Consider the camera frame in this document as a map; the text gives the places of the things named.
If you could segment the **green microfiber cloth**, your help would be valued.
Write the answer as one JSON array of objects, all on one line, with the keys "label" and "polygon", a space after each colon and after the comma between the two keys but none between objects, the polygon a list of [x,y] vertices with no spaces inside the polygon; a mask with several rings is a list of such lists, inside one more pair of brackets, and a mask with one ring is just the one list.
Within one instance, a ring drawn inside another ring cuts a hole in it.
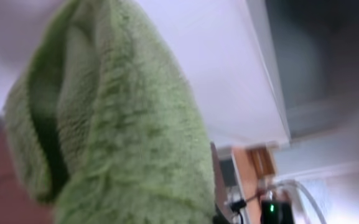
[{"label": "green microfiber cloth", "polygon": [[4,106],[17,176],[59,224],[211,223],[210,141],[133,1],[66,1]]}]

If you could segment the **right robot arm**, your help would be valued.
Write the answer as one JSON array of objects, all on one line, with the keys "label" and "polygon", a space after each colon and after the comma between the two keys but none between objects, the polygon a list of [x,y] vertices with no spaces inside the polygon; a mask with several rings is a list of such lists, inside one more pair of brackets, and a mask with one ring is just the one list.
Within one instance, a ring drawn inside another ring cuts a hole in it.
[{"label": "right robot arm", "polygon": [[[300,190],[308,199],[321,224],[327,224],[323,212],[318,206],[316,200],[307,188],[296,180],[282,180],[269,185],[265,191],[272,191],[281,187],[291,186]],[[262,200],[261,201],[261,223],[290,224],[294,223],[291,204],[280,200]]]}]

